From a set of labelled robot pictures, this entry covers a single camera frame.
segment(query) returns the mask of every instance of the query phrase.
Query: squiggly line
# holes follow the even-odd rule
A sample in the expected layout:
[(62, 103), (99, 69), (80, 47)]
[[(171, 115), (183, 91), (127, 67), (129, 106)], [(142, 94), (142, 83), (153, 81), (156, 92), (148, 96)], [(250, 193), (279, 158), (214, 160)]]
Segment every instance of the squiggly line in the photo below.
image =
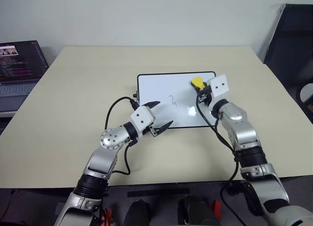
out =
[(168, 97), (171, 97), (171, 98), (172, 98), (172, 104), (177, 107), (177, 104), (176, 104), (176, 102), (174, 101), (174, 97), (173, 97), (172, 95), (169, 95)]

